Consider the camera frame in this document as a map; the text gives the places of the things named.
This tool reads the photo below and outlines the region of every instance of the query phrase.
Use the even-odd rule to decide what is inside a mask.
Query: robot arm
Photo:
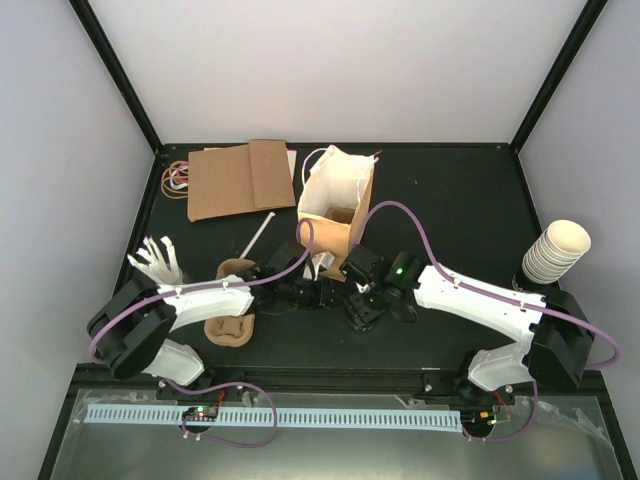
[[[511,297],[521,305],[559,310],[586,321],[577,302],[567,292],[557,289],[546,297],[516,292],[443,267],[454,278],[452,283],[433,265],[426,265],[407,252],[401,252],[389,267],[382,257],[361,245],[354,246],[341,268],[347,279],[360,286],[360,293],[351,295],[347,301],[351,324],[356,330],[372,328],[388,311],[400,312],[400,316],[404,311],[406,316],[407,306],[415,299],[419,307],[452,313],[513,340],[494,350],[472,352],[460,376],[473,388],[493,392],[505,385],[537,380],[558,389],[578,389],[593,344],[590,332],[480,295],[458,284],[463,282],[482,291]]]
[[[260,275],[283,271],[298,258],[300,248],[281,248]],[[384,259],[356,245],[341,270],[348,283],[355,282],[359,287],[345,300],[356,330],[372,328],[389,311],[397,313],[403,308],[412,308],[408,305],[415,299],[418,307],[449,312],[513,340],[491,351],[472,352],[459,376],[476,391],[493,392],[504,385],[532,379],[567,390],[579,386],[593,343],[593,337],[584,329],[460,288],[457,282],[443,279],[435,267],[425,265],[406,252],[398,255],[389,268]],[[512,297],[522,304],[558,309],[585,319],[573,297],[561,290],[545,298],[445,270],[467,285]],[[257,278],[255,272],[238,275],[211,282],[221,288],[199,291],[190,291],[192,286],[158,286],[148,279],[132,280],[91,320],[89,335],[94,337],[112,318],[141,298],[176,292],[177,296],[151,304],[118,324],[98,342],[98,353],[115,378],[129,378],[144,372],[189,385],[204,372],[205,366],[191,347],[167,339],[173,330],[223,315],[244,315],[269,296],[285,298],[302,308],[331,304],[323,293],[323,283],[299,278],[302,272],[297,272],[295,278],[268,284],[268,288],[229,286]]]
[[[514,292],[455,273],[445,271],[469,285],[483,290],[510,296],[515,300],[540,307],[546,306],[542,295]],[[435,308],[458,315],[511,338],[514,343],[495,350],[480,350],[471,361],[468,379],[484,391],[492,392],[504,385],[533,380],[524,357],[531,350],[533,330],[540,323],[542,314],[523,310],[483,297],[442,278],[433,266],[427,266],[414,290],[416,303],[424,308]]]

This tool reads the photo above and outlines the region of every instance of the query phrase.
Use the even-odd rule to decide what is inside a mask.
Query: flattened cardboard box
[[[256,140],[189,154],[187,216],[192,222],[295,205],[283,141]]]

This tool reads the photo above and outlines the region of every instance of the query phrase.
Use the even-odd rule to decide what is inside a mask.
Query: white plastic stick
[[[262,235],[264,229],[267,228],[267,225],[269,225],[269,222],[275,216],[275,212],[269,212],[269,215],[267,215],[267,218],[264,219],[264,222],[262,222],[262,225],[260,225],[260,228],[249,242],[249,245],[247,245],[247,248],[245,248],[244,252],[242,252],[242,255],[240,255],[240,258],[247,258],[247,255],[249,255],[249,252],[253,248],[253,245],[258,241],[258,238],[260,238],[260,235]]]

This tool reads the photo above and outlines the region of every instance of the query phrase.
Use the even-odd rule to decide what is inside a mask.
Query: black frame edge
[[[145,112],[138,95],[136,94],[133,85],[129,81],[115,50],[111,46],[107,34],[102,29],[98,17],[94,13],[88,0],[69,0],[69,3],[73,7],[78,16],[78,19],[82,23],[82,26],[89,35],[91,43],[95,47],[96,51],[100,55],[102,62],[111,74],[111,78],[118,87],[122,98],[126,102],[131,114],[135,118],[140,130],[149,142],[149,146],[154,153],[159,152],[162,149],[162,142],[160,137],[156,133],[151,120]]]
[[[582,12],[580,12],[578,20],[576,20],[567,40],[560,49],[560,53],[558,53],[547,77],[544,79],[540,90],[536,94],[531,107],[529,107],[529,111],[511,141],[511,147],[516,153],[520,152],[522,147],[524,147],[524,144],[531,135],[531,132],[533,132],[538,120],[540,120],[542,113],[549,104],[551,97],[558,88],[558,85],[560,85],[565,73],[567,73],[573,59],[578,54],[580,47],[589,35],[591,28],[596,23],[606,4],[607,0],[587,0]]]

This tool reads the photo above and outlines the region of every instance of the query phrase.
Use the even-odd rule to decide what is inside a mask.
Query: paper cup
[[[541,272],[536,266],[533,265],[532,260],[527,257],[525,257],[522,264],[522,270],[525,272],[527,277],[537,283],[552,283],[556,280],[557,277],[557,274],[551,275]]]
[[[533,282],[553,283],[589,248],[591,238],[584,228],[569,220],[557,220],[527,251],[522,261],[522,271]]]
[[[575,222],[556,220],[547,228],[546,238],[558,253],[581,257],[591,248],[591,237]]]
[[[542,268],[549,271],[554,272],[566,272],[567,268],[573,266],[576,263],[576,260],[572,260],[571,262],[559,262],[548,257],[546,254],[542,252],[540,245],[534,244],[531,249],[530,257],[535,259]]]
[[[554,259],[559,263],[571,263],[581,257],[579,254],[571,254],[558,250],[548,238],[547,230],[540,236],[540,241],[536,242],[540,248],[540,251],[544,253],[544,255],[550,259]]]

